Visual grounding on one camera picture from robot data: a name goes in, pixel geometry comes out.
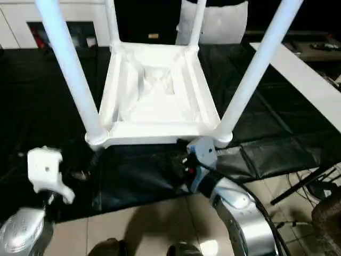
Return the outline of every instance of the cable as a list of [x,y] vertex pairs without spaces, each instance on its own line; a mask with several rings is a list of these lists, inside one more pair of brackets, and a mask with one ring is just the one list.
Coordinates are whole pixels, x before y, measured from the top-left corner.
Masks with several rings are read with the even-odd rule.
[[[288,182],[290,188],[293,187],[292,184],[291,184],[291,182],[290,182],[289,174],[287,174],[287,182]],[[315,205],[316,205],[317,203],[311,201],[311,199],[309,198],[309,196],[308,196],[307,192],[305,191],[305,188],[304,188],[304,187],[303,187],[302,189],[303,189],[303,192],[304,192],[305,196],[302,195],[302,194],[301,194],[300,192],[298,192],[298,191],[295,191],[295,193],[297,193],[300,197],[302,197],[302,198],[304,198],[305,200],[307,200],[308,202],[310,202],[310,204],[311,204],[313,207],[315,207]]]

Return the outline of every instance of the white cabinet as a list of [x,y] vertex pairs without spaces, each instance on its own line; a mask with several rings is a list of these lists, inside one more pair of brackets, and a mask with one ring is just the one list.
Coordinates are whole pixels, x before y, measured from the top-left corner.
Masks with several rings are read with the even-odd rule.
[[0,9],[0,45],[4,49],[18,48],[18,43]]
[[[35,4],[2,4],[0,8],[17,39],[19,47],[37,48],[35,39],[28,26],[28,22],[41,22],[41,17]],[[65,21],[92,22],[98,46],[109,45],[109,29],[104,4],[61,3],[60,8]]]

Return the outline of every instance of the tile floor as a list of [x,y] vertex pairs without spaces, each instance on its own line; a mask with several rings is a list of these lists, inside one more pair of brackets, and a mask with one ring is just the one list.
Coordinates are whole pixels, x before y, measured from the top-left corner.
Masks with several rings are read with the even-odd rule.
[[[309,173],[302,171],[299,175]],[[294,184],[298,177],[290,174],[289,180]],[[274,222],[311,220],[314,202],[297,193],[276,206],[270,205],[271,199],[289,188],[286,175],[251,182],[247,187],[263,202]],[[279,232],[293,256],[324,255],[316,248],[311,226],[284,226]],[[196,245],[205,256],[233,255],[223,222],[208,199],[196,194],[58,224],[45,256],[85,256],[96,243],[110,237],[125,239],[129,254],[136,256],[166,255],[168,247],[178,241]],[[217,245],[213,254],[208,250],[212,245]]]

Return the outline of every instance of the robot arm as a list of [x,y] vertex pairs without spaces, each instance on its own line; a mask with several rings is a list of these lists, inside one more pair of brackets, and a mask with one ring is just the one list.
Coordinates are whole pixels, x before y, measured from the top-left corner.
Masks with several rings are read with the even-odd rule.
[[62,181],[61,161],[62,156],[57,150],[44,147],[28,152],[28,178],[36,193],[44,193],[46,201],[39,209],[20,208],[0,228],[1,256],[43,255],[53,235],[54,225],[47,216],[49,207],[57,196],[62,196],[68,204],[75,198],[74,192]]
[[210,137],[201,137],[191,142],[189,156],[183,163],[195,168],[190,190],[202,192],[209,198],[226,225],[236,256],[279,255],[275,235],[261,210],[260,202],[246,188],[232,180],[210,172],[215,169],[217,154]]

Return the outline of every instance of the dark background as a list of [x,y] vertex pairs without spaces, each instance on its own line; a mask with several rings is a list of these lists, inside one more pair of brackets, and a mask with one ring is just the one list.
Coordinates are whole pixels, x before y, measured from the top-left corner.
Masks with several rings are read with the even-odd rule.
[[[222,117],[254,50],[248,44],[201,45],[199,60]],[[111,53],[108,47],[78,51],[99,108]],[[179,174],[186,152],[181,145],[111,146],[90,169],[87,182],[73,172],[89,170],[92,151],[56,58],[41,49],[5,50],[0,57],[0,223],[19,207],[41,199],[27,179],[28,150],[61,150],[63,181],[76,198],[56,204],[57,221],[88,217],[183,195]],[[247,182],[341,161],[341,135],[269,67],[233,131],[217,171]]]
[[[207,6],[233,5],[241,0],[208,0]],[[249,0],[247,30],[265,31],[280,0]],[[181,0],[115,0],[120,39],[124,42],[174,44],[180,17]],[[291,32],[325,32],[340,34],[341,1],[305,0]],[[148,34],[159,34],[148,39]]]

